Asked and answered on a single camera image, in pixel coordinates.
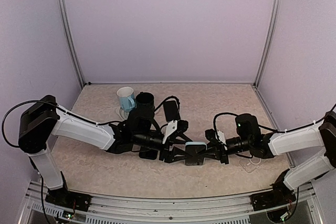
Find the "black phone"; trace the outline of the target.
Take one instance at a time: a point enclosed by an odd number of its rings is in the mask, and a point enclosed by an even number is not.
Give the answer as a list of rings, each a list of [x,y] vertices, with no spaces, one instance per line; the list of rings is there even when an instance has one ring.
[[[172,100],[164,102],[163,108],[167,122],[178,121],[181,119],[176,101]]]
[[[203,165],[204,163],[204,156],[200,155],[199,153],[206,150],[205,146],[186,146],[185,151],[191,155],[185,160],[186,166],[198,166]]]

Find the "front aluminium rail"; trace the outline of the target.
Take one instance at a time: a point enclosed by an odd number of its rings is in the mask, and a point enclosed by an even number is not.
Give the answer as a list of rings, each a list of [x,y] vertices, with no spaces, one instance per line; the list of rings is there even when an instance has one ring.
[[[93,195],[87,211],[41,203],[39,184],[29,187],[15,223],[324,223],[309,185],[299,200],[255,210],[249,194],[195,199],[145,199]]]

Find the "clear magsafe phone case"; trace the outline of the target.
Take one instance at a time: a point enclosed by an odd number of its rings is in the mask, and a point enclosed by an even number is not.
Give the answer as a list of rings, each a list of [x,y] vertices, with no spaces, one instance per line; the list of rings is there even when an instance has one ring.
[[[262,164],[262,159],[261,158],[241,158],[239,160],[240,166],[246,171],[248,174],[251,174],[254,172],[256,169],[258,169],[261,164]]]

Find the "dark green ceramic mug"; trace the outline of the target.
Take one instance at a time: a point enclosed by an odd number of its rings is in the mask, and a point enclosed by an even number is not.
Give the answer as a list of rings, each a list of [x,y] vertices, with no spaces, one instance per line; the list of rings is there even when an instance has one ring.
[[[135,101],[138,108],[147,108],[152,111],[155,110],[154,95],[149,92],[140,92],[135,97]]]

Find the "white grey ringed plate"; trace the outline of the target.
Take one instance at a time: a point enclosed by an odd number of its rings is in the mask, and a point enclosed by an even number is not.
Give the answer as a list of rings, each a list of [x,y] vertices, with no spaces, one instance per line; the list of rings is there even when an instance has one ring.
[[[122,120],[127,120],[129,113],[130,113],[130,112],[124,111],[121,107],[117,107],[115,109],[115,112]]]

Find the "aluminium frame post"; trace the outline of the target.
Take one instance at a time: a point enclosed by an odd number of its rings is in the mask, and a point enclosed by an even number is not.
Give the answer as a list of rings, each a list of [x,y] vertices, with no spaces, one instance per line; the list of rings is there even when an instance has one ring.
[[[71,34],[70,23],[69,23],[69,19],[67,15],[67,10],[66,10],[66,2],[65,0],[57,0],[57,2],[59,6],[61,22],[62,22],[62,26],[63,26],[64,33],[65,33],[67,46],[68,46],[69,53],[70,53],[70,59],[71,59],[73,68],[75,70],[78,83],[80,87],[83,88],[86,83],[85,83],[85,79],[84,79],[84,76],[81,70],[79,59],[77,57],[74,40]]]
[[[265,40],[265,44],[264,44],[264,47],[263,47],[263,52],[262,52],[260,64],[259,64],[259,67],[258,67],[258,70],[257,70],[255,80],[254,80],[255,89],[259,88],[259,86],[261,84],[263,74],[264,74],[265,69],[266,69],[266,64],[267,64],[267,60],[269,58],[269,52],[270,52],[270,49],[271,49],[272,39],[274,37],[274,33],[275,33],[275,30],[276,30],[276,24],[277,24],[277,17],[278,17],[279,8],[280,8],[280,2],[281,2],[281,0],[273,0],[273,3],[272,3],[272,9],[271,9],[271,15],[270,15],[270,21],[269,21],[269,25],[268,25],[266,40]]]

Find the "light blue ceramic mug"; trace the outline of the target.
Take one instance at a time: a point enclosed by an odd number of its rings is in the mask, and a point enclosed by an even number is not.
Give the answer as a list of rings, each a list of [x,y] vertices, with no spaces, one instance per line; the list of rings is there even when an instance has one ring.
[[[136,107],[134,90],[131,87],[122,87],[117,91],[120,107],[125,112],[130,112]]]

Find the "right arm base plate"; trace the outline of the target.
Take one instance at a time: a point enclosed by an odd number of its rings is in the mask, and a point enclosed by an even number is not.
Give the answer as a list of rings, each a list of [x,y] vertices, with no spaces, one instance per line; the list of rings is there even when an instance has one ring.
[[[280,191],[266,191],[263,193],[252,194],[250,196],[251,204],[254,211],[260,211],[273,208],[296,201],[295,194],[290,191],[282,193]]]

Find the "black phone case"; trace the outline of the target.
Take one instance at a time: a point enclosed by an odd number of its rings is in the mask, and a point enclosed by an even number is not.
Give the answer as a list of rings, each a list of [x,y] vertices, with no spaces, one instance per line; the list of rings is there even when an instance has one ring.
[[[156,160],[158,156],[158,151],[156,150],[146,150],[139,153],[139,158]]]

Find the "right aluminium frame post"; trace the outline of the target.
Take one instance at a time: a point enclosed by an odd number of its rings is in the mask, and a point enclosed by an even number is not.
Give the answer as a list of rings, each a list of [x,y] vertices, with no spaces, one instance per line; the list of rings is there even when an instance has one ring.
[[[259,67],[258,67],[258,70],[257,70],[255,80],[254,80],[255,89],[259,88],[259,86],[261,84],[263,74],[264,74],[265,69],[266,69],[266,64],[267,64],[267,60],[269,58],[269,52],[270,52],[270,49],[271,49],[272,39],[274,37],[274,33],[275,33],[275,30],[276,30],[276,24],[277,24],[277,17],[278,17],[279,8],[280,8],[280,2],[281,2],[281,0],[273,0],[273,3],[272,3],[272,9],[271,9],[271,15],[270,15],[270,21],[269,21],[269,25],[268,25],[266,40],[265,40],[265,44],[264,44],[264,47],[263,47],[263,52],[262,52],[260,64],[259,64]]]

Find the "left aluminium frame post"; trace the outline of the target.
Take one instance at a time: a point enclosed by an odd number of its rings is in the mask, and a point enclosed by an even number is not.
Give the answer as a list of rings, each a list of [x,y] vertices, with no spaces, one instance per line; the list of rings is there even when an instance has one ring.
[[[59,6],[61,22],[62,22],[62,26],[63,26],[64,33],[65,33],[67,46],[68,46],[69,53],[70,53],[70,59],[71,59],[73,68],[75,70],[78,83],[80,87],[83,88],[86,83],[85,83],[85,79],[84,79],[84,76],[81,70],[79,59],[77,57],[74,40],[71,34],[70,23],[69,23],[69,19],[67,15],[67,10],[66,10],[66,2],[65,0],[57,0],[57,2]]]

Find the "light blue phone case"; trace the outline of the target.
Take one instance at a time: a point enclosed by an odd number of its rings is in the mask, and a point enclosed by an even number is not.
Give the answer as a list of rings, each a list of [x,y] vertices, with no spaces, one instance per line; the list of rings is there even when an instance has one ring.
[[[207,147],[206,143],[204,142],[187,142],[185,143],[185,147],[186,146],[205,146]]]

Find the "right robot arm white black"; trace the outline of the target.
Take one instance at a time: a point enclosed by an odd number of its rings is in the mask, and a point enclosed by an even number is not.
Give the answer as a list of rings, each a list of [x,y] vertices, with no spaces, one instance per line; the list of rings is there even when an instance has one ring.
[[[329,111],[325,116],[310,124],[283,132],[270,130],[261,133],[261,125],[254,115],[244,113],[235,116],[237,137],[225,139],[213,128],[206,130],[209,143],[205,150],[198,152],[199,157],[208,157],[228,164],[229,155],[248,151],[252,157],[260,159],[274,158],[301,149],[321,147],[314,156],[285,172],[273,184],[269,192],[269,201],[273,205],[281,204],[294,190],[302,184],[323,176],[335,169],[335,112]]]

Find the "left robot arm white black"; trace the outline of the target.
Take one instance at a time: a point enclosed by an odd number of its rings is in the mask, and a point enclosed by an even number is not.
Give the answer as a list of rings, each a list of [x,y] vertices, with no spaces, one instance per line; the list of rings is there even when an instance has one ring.
[[[121,154],[131,151],[134,145],[145,152],[157,151],[160,160],[174,163],[191,157],[186,151],[175,147],[188,128],[188,122],[173,120],[162,133],[152,108],[140,106],[132,110],[128,118],[114,125],[99,123],[72,113],[59,106],[56,98],[47,95],[33,105],[20,118],[19,148],[27,153],[40,173],[53,197],[66,206],[73,201],[73,193],[66,188],[62,172],[57,168],[47,140],[50,135],[63,136],[98,147],[109,153]]]

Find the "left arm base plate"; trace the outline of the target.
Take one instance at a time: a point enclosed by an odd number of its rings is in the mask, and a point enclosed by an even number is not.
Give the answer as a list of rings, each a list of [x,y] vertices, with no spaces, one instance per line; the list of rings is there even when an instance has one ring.
[[[52,190],[47,193],[45,201],[56,206],[87,212],[91,199],[88,194]]]

